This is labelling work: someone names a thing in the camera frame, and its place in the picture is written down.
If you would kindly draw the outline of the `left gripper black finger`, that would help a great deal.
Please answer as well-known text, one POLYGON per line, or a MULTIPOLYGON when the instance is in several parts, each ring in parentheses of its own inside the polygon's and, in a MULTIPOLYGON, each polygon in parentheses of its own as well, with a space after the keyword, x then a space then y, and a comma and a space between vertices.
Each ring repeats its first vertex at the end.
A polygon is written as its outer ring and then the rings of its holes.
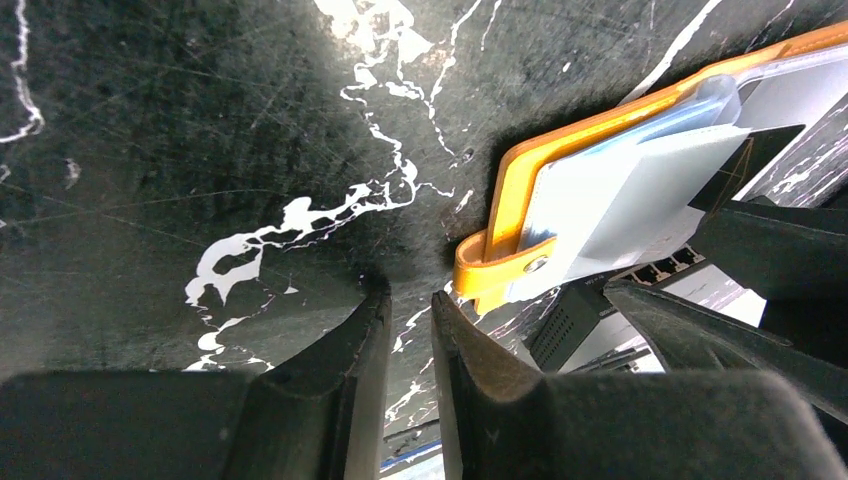
POLYGON ((5 479, 373 479, 391 288, 270 371, 29 373, 1 386, 5 479))
POLYGON ((546 374, 431 301, 449 479, 843 479, 812 407, 755 370, 546 374))

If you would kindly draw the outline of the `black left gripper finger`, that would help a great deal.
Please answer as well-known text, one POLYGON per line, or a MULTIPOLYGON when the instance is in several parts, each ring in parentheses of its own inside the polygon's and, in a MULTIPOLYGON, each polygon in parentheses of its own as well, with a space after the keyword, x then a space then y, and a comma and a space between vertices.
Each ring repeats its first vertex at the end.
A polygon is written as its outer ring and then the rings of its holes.
POLYGON ((753 327, 656 287, 608 283, 663 368, 771 371, 846 422, 847 212, 731 201, 690 243, 766 306, 753 327))

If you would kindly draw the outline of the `orange leather card holder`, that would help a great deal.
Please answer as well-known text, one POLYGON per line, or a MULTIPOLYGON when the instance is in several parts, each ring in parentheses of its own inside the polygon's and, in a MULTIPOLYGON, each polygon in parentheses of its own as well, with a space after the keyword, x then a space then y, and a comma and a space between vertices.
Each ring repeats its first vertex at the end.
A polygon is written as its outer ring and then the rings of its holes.
POLYGON ((846 90, 841 22, 512 147, 486 228, 456 249, 455 293, 484 314, 669 255, 670 224, 750 135, 810 126, 846 90))

